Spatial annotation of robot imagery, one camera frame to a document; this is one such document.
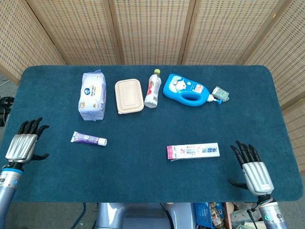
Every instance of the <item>blue basket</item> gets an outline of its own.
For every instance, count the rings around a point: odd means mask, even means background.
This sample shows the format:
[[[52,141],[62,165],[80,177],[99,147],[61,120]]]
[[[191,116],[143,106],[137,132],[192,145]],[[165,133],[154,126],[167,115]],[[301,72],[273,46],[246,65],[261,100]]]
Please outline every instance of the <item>blue basket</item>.
[[[208,202],[195,203],[195,207],[196,207],[197,223],[200,226],[215,229],[214,224],[212,222],[209,203]],[[220,217],[223,219],[224,218],[224,210],[223,210],[223,206],[222,206],[221,203],[216,204],[216,210],[219,212]]]

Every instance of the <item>bottle label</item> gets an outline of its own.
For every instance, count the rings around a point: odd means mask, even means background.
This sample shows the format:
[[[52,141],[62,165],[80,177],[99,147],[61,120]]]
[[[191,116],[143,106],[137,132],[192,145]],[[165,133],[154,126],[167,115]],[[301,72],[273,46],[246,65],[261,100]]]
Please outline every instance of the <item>bottle label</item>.
[[[155,75],[155,77],[156,79],[154,77],[151,77],[148,81],[148,90],[146,95],[152,95],[152,99],[157,102],[161,80],[158,78],[157,75]]]
[[[185,91],[201,93],[203,90],[203,86],[201,84],[189,81],[183,77],[175,75],[170,82],[169,89],[174,93]]]

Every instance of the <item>table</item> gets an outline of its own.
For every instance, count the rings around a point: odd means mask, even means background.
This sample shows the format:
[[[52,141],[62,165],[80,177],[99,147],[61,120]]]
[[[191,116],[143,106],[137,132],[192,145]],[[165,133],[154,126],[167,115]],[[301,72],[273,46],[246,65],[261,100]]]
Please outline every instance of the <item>table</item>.
[[[136,78],[146,94],[148,78],[161,70],[163,84],[155,109],[118,114],[114,85]],[[81,78],[101,69],[107,101],[101,121],[83,121],[78,112]],[[170,73],[203,83],[210,92],[230,93],[221,105],[189,107],[165,97]],[[24,166],[14,201],[204,202],[256,201],[227,179],[244,182],[230,145],[254,145],[269,169],[279,201],[303,194],[272,76],[263,66],[34,66],[25,70],[0,148],[6,150],[19,125],[43,117],[50,125],[35,153],[50,156]],[[107,146],[71,143],[74,131],[108,139]],[[218,142],[220,157],[169,161],[166,146]]]

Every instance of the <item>toothpaste box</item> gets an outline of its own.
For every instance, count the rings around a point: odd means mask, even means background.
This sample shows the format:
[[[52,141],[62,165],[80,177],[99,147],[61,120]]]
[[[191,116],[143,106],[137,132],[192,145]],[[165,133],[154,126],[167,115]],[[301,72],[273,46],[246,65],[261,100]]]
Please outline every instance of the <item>toothpaste box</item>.
[[[179,145],[167,147],[167,159],[203,158],[220,156],[218,143]]]

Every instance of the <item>plastic food container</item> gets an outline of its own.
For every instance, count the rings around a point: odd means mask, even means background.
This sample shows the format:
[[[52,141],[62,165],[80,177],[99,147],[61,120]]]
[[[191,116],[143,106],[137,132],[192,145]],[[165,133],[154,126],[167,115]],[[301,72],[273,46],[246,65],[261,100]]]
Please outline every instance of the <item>plastic food container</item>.
[[[141,85],[136,79],[118,81],[115,98],[119,114],[138,112],[144,108]]]

